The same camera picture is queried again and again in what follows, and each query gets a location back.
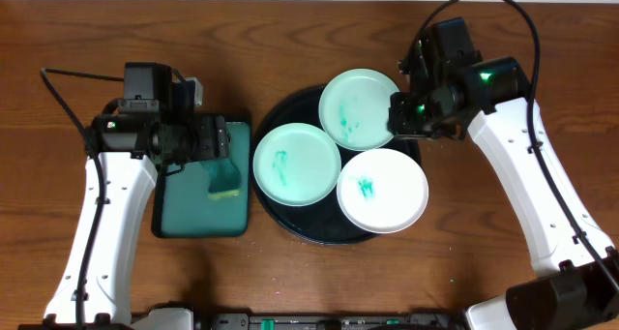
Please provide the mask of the green yellow sponge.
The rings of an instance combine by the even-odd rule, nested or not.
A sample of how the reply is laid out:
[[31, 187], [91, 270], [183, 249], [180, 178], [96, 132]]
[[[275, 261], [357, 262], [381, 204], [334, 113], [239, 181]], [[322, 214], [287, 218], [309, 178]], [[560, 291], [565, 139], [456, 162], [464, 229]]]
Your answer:
[[240, 193], [241, 172], [229, 158], [205, 161], [201, 165], [207, 172], [209, 198], [222, 199]]

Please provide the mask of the mint plate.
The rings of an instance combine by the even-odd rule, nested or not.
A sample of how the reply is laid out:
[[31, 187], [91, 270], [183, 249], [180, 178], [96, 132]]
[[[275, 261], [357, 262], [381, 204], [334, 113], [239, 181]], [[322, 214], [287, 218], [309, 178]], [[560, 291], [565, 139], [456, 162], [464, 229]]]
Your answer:
[[324, 88], [318, 117], [323, 130], [339, 146], [367, 151], [390, 142], [388, 130], [391, 95], [396, 84], [370, 69], [353, 69], [337, 75]]
[[305, 123], [274, 128], [258, 142], [252, 160], [257, 187], [273, 201], [292, 207], [314, 204], [336, 186], [341, 171], [337, 145]]

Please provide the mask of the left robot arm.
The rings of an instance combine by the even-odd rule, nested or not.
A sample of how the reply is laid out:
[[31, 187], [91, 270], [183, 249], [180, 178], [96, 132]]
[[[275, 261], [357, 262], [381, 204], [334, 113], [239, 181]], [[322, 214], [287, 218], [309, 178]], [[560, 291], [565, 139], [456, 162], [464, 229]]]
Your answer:
[[128, 62], [124, 95], [83, 126], [53, 85], [47, 88], [80, 133], [86, 189], [63, 278], [41, 329], [128, 329], [131, 276], [141, 220], [151, 192], [175, 165], [207, 163], [207, 196], [237, 195], [230, 133], [220, 114], [197, 114], [203, 87], [154, 62]]

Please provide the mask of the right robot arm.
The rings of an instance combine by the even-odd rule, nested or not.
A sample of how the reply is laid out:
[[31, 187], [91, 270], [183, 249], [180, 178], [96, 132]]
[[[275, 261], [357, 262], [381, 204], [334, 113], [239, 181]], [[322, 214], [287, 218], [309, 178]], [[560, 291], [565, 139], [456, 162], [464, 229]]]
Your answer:
[[397, 138], [471, 138], [495, 171], [524, 233], [535, 279], [468, 307], [469, 329], [584, 329], [618, 316], [618, 252], [587, 212], [545, 132], [517, 61], [486, 61], [460, 18], [414, 39], [392, 96]]

